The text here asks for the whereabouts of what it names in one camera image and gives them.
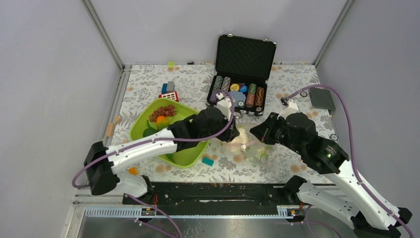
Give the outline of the green cabbage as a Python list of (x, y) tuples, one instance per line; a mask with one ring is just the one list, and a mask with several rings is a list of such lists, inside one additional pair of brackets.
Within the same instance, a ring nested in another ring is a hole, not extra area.
[(257, 152), (256, 157), (262, 162), (267, 163), (272, 153), (272, 146), (268, 145), (264, 148), (260, 148)]

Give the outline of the clear pink zip top bag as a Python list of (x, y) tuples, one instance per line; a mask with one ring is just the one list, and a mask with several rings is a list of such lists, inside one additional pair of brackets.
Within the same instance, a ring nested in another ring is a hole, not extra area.
[(248, 132), (251, 136), (251, 141), (248, 142), (247, 144), (242, 144), (242, 145), (233, 145), (233, 144), (229, 144), (229, 142), (222, 142), (222, 149), (223, 149), (223, 151), (224, 151), (224, 153), (227, 157), (228, 156), (233, 157), (233, 161), (235, 163), (237, 163), (237, 162), (249, 162), (249, 163), (252, 163), (254, 165), (265, 167), (267, 169), (274, 169), (274, 167), (278, 163), (278, 161), (277, 161), (277, 159), (278, 159), (277, 146), (270, 145), (270, 146), (272, 146), (271, 156), (270, 156), (267, 163), (262, 163), (256, 157), (256, 155), (257, 155), (257, 152), (260, 148), (264, 148), (265, 146), (268, 146), (268, 145), (260, 142), (250, 133), (250, 129), (252, 127), (254, 127), (255, 125), (256, 125), (255, 123), (240, 123), (240, 124), (237, 124), (236, 125), (237, 129), (239, 127), (245, 127), (248, 130)]

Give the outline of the white cauliflower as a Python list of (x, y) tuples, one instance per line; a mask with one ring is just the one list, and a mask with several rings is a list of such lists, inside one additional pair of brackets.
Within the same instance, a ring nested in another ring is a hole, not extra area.
[(251, 141), (251, 136), (245, 127), (238, 128), (239, 135), (236, 136), (229, 144), (242, 145)]

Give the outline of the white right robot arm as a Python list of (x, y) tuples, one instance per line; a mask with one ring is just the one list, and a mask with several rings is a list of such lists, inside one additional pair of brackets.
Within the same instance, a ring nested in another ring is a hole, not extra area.
[(362, 175), (354, 171), (348, 154), (333, 140), (318, 135), (315, 122), (289, 101), (280, 113), (271, 113), (250, 129), (260, 142), (280, 144), (301, 156), (312, 170), (325, 176), (346, 195), (338, 198), (299, 176), (285, 185), (284, 198), (319, 208), (348, 225), (359, 238), (398, 238), (399, 226), (412, 217), (407, 208), (387, 202)]

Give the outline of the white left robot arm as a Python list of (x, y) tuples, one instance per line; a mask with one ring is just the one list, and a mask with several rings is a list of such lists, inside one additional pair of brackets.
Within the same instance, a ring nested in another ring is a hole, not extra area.
[(143, 204), (151, 202), (154, 191), (146, 177), (124, 175), (123, 171), (141, 160), (191, 149), (212, 138), (228, 142), (238, 136), (232, 96), (221, 91), (216, 97), (215, 106), (178, 120), (147, 137), (110, 147), (101, 141), (92, 144), (84, 167), (73, 178), (72, 185), (78, 187), (76, 180), (85, 173), (87, 187), (94, 196), (115, 191), (132, 195)]

